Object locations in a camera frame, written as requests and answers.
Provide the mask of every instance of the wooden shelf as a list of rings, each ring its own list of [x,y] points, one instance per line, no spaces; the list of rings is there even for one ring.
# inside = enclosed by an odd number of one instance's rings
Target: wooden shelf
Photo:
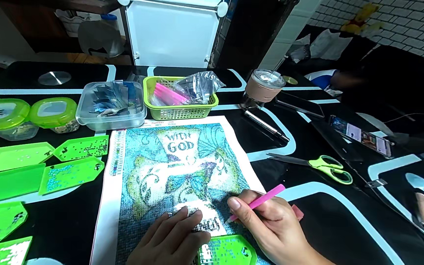
[[[117,0],[0,0],[18,5],[37,5],[54,9],[107,14],[121,7]]]

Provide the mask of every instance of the scissor blade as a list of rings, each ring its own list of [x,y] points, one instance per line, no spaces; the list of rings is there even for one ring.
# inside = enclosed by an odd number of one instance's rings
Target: scissor blade
[[[298,165],[302,165],[302,166],[310,166],[309,161],[307,161],[307,160],[293,158],[293,157],[290,157],[290,156],[272,154],[272,153],[269,153],[267,155],[270,156],[270,157],[273,157],[273,158],[270,158],[270,159],[279,160],[279,161],[292,163],[292,164],[298,164]]]

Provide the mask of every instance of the diamond painting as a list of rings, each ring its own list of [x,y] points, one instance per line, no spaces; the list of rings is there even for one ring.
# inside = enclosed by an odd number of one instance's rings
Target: diamond painting
[[[203,211],[197,231],[245,233],[241,226],[225,224],[227,198],[244,189],[264,192],[224,117],[146,121],[140,128],[114,131],[110,146],[92,264],[125,264],[155,219],[183,206],[190,213]],[[113,202],[119,209],[111,208]],[[109,243],[116,246],[115,256],[109,254],[107,261],[105,255],[96,257],[96,249],[106,251],[101,236],[109,237],[115,221],[117,236]],[[245,237],[254,242],[251,235]]]

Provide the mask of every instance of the clear plastic box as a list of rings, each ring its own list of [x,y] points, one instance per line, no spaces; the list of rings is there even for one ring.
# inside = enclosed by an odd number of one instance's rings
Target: clear plastic box
[[[139,127],[145,121],[146,117],[146,108],[145,104],[142,102],[141,111],[136,113],[138,110],[129,110],[128,114],[119,115],[119,116],[108,116],[108,117],[98,117],[96,113],[90,113],[94,105],[93,100],[96,99],[94,94],[94,89],[97,86],[112,83],[112,82],[92,82],[87,84],[81,98],[79,99],[78,108],[76,109],[76,120],[81,125],[86,125],[89,129],[94,131],[104,131],[104,130],[116,130],[123,128],[134,128]],[[137,97],[143,98],[143,91],[141,85],[137,82],[135,84]]]
[[[34,103],[29,118],[41,128],[56,133],[70,133],[80,127],[75,118],[76,108],[76,102],[70,98],[43,99]]]
[[[39,127],[32,122],[25,122],[16,128],[0,131],[0,137],[8,141],[27,140],[34,137]]]
[[[29,121],[30,108],[21,99],[0,99],[0,137],[8,141],[34,137],[39,127]]]

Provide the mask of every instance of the white brick wall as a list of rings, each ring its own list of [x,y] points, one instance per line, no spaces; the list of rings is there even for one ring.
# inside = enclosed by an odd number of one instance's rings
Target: white brick wall
[[[324,0],[310,25],[339,29],[353,19],[366,0]],[[424,57],[424,0],[372,0],[381,8],[368,21],[384,23],[382,32],[371,38]]]

